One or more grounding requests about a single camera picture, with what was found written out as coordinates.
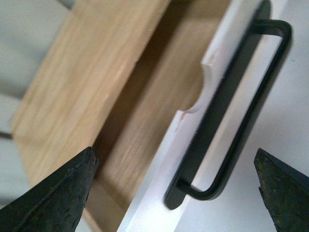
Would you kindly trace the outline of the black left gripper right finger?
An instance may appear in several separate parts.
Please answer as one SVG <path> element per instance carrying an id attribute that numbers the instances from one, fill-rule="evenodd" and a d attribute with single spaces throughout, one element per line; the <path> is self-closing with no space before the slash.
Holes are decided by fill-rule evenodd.
<path id="1" fill-rule="evenodd" d="M 260 181 L 259 191 L 276 231 L 309 230 L 309 177 L 258 149 L 254 166 Z"/>

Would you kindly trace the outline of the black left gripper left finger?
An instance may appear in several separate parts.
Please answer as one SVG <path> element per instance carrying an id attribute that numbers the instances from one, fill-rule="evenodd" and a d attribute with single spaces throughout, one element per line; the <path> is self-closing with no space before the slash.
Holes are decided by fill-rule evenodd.
<path id="1" fill-rule="evenodd" d="M 98 166 L 91 147 L 0 211 L 2 232 L 73 232 Z"/>

